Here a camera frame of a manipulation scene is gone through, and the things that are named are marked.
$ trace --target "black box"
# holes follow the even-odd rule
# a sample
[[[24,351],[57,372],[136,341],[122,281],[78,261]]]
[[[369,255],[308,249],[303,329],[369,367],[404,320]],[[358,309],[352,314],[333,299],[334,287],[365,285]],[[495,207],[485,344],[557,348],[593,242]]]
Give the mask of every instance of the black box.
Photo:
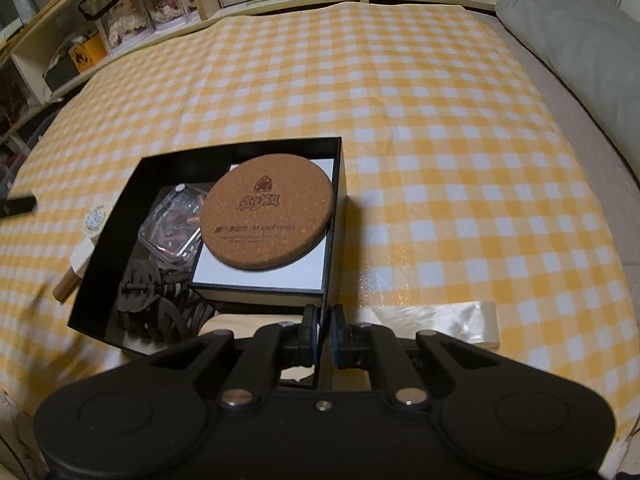
[[[318,298],[309,301],[321,311],[318,316],[319,343],[321,344],[322,336],[326,331],[325,322],[328,319],[327,307],[337,303],[340,292],[346,201],[346,178],[340,137],[224,144],[142,158],[114,204],[98,239],[71,310],[68,326],[127,351],[151,353],[160,350],[160,346],[138,348],[128,343],[124,337],[124,331],[114,326],[114,303],[127,264],[130,259],[146,258],[149,255],[148,250],[138,241],[140,225],[158,202],[163,189],[181,183],[213,183],[233,165],[270,153],[291,153],[309,159],[332,158],[334,160],[335,171],[332,181],[335,200],[327,231],[327,256],[322,277],[322,291]],[[261,290],[260,292],[269,295],[277,291]],[[271,305],[264,306],[255,302],[249,304],[225,301],[220,303],[219,311],[236,314],[299,312],[302,315],[304,305],[289,304],[280,307],[273,302]]]
[[[49,89],[55,92],[63,84],[68,83],[79,74],[80,72],[78,72],[74,62],[67,55],[60,58],[60,61],[51,67],[44,81],[49,86]]]

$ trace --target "bed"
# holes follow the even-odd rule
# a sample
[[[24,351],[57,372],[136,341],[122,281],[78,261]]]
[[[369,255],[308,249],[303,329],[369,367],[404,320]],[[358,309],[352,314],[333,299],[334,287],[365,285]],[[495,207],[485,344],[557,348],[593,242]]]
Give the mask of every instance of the bed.
[[[51,291],[85,210],[114,202],[142,156],[327,135],[344,139],[353,319],[419,328],[420,305],[495,301],[501,354],[594,388],[616,436],[631,432],[640,190],[495,18],[440,5],[229,18],[95,75],[20,170],[13,193],[33,191],[37,213],[0,226],[0,360],[18,407],[122,362],[68,329],[72,301]]]

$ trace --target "bolt head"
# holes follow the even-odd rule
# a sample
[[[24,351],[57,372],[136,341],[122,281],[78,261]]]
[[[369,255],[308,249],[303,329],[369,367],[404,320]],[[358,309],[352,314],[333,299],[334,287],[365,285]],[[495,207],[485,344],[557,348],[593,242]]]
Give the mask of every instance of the bolt head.
[[[328,412],[334,404],[330,400],[318,400],[316,402],[316,410],[320,410],[321,412]]]
[[[232,388],[223,392],[220,399],[227,406],[244,406],[254,400],[254,396],[244,388]]]
[[[396,391],[396,400],[405,406],[421,404],[428,398],[427,392],[421,388],[401,388]]]

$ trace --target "yellow gingham tablecloth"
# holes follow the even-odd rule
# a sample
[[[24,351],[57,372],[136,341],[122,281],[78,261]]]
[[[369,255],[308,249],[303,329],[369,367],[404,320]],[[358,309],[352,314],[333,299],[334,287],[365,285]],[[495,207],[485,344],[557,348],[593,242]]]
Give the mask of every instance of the yellow gingham tablecloth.
[[[522,67],[457,6],[228,18],[94,76],[20,171],[37,213],[0,224],[10,395],[32,412],[120,362],[51,291],[85,210],[115,202],[142,156],[298,136],[344,139],[343,303],[493,300],[501,354],[595,388],[630,431],[638,332],[600,206]]]

